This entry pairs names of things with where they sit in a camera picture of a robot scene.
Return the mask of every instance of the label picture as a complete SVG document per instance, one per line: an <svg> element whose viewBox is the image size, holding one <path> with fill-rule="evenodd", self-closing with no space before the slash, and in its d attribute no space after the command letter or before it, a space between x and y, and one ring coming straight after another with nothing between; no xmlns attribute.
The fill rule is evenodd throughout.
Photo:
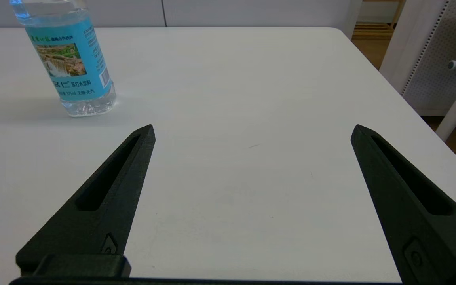
<svg viewBox="0 0 456 285"><path fill-rule="evenodd" d="M75 43L67 45L35 45L49 76L86 75L86 67Z"/></svg>

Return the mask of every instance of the plastic bottle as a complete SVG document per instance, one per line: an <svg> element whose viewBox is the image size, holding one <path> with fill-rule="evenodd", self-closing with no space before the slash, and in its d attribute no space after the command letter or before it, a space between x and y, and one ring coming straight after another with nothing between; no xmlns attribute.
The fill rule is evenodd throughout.
<svg viewBox="0 0 456 285"><path fill-rule="evenodd" d="M10 0L72 117L108 112L116 89L83 0Z"/></svg>

